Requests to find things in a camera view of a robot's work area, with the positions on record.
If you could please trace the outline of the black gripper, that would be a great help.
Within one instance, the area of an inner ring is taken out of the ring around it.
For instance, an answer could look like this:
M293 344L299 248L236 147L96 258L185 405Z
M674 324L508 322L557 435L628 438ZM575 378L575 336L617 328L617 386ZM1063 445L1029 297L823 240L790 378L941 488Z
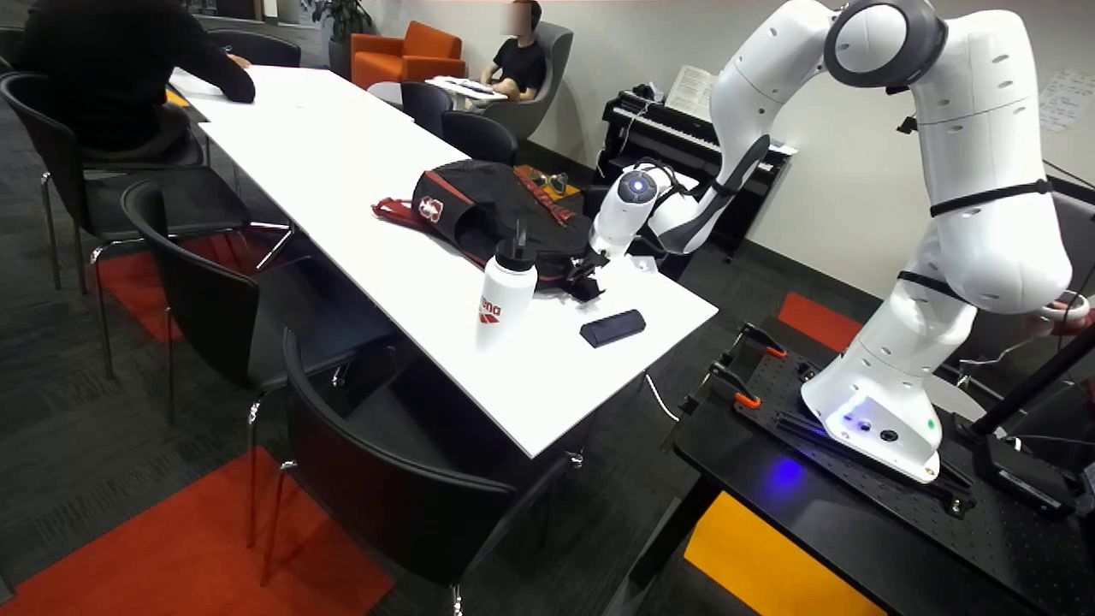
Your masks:
M604 283L597 282L597 269L605 264L604 252L575 258L564 276L564 291L575 301L597 301L604 296Z

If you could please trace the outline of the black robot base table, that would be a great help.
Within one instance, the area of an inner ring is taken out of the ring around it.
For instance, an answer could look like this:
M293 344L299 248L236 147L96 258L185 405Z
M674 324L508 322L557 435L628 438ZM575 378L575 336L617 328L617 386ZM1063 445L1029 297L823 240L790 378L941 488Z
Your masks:
M674 453L707 493L739 499L891 616L1095 616L1070 517L982 480L964 443L945 445L930 485L844 453L799 405L807 365L795 349L767 361L752 378L759 411L689 402Z

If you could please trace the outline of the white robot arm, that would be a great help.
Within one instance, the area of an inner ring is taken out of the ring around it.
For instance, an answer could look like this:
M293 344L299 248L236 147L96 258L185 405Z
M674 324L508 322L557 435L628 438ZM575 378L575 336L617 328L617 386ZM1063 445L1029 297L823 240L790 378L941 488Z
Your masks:
M694 252L767 155L782 110L814 76L910 104L923 206L893 291L801 382L801 405L835 445L930 484L941 476L945 429L923 380L982 313L1036 313L1070 283L1020 14L945 17L930 0L785 0L707 86L711 182L693 191L666 169L622 169L597 208L589 250L621 259L646 238L666 258Z

